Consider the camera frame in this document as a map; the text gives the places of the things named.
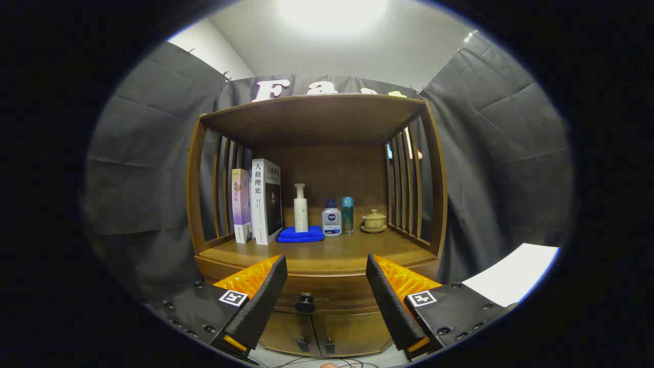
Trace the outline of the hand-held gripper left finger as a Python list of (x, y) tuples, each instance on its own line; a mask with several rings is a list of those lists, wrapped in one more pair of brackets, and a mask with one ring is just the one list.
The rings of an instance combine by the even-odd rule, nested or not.
[(287, 281), (280, 254), (213, 284), (177, 284), (153, 296), (153, 312), (213, 349), (247, 358), (259, 344)]

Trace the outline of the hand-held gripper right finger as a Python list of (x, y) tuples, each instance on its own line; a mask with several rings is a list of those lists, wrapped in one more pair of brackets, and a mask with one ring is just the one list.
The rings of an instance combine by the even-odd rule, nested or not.
[(407, 359), (467, 340), (509, 312), (463, 283), (439, 284), (369, 254), (366, 277), (395, 347)]

